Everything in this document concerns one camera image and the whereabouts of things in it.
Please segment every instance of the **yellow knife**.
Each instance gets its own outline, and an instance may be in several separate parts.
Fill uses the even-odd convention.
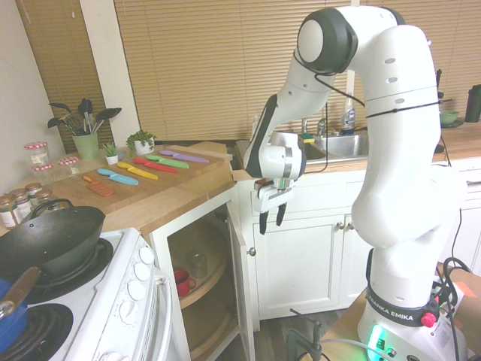
[[[135,168],[133,165],[130,165],[128,163],[118,162],[117,165],[120,168],[127,169],[127,171],[130,171],[131,173],[134,173],[136,175],[140,175],[142,177],[155,179],[155,180],[159,179],[159,177],[157,177],[155,174],[149,173],[148,171],[143,171],[142,169],[139,169],[139,168]]]

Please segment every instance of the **red button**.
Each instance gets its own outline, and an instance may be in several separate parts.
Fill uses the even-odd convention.
[[[426,312],[421,319],[421,323],[424,326],[431,328],[436,323],[436,316],[434,316],[431,312]]]

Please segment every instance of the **green knife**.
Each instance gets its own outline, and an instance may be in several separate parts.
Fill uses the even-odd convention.
[[[163,165],[169,165],[170,167],[176,167],[176,168],[188,168],[189,164],[185,162],[181,162],[179,160],[172,160],[168,158],[164,158],[163,156],[153,156],[151,154],[147,155],[146,158],[148,160],[153,160],[154,162],[157,162],[158,164],[163,164]]]

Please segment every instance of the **open cabinet door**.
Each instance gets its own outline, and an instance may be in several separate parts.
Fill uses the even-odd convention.
[[[241,226],[234,217],[231,202],[227,204],[229,213],[228,227],[231,233],[232,262],[234,263],[235,296],[237,298],[237,314],[239,330],[244,345],[247,361],[255,361],[254,328],[250,307],[249,274],[247,271],[247,247],[242,237]]]

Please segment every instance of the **stove burner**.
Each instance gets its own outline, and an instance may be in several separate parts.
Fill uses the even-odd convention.
[[[44,284],[37,282],[26,298],[27,303],[34,305],[50,301],[76,290],[102,272],[112,259],[112,255],[112,244],[100,238],[94,251],[76,269]]]
[[[48,361],[71,331],[74,316],[64,305],[29,308],[29,323],[17,341],[0,355],[0,361]]]

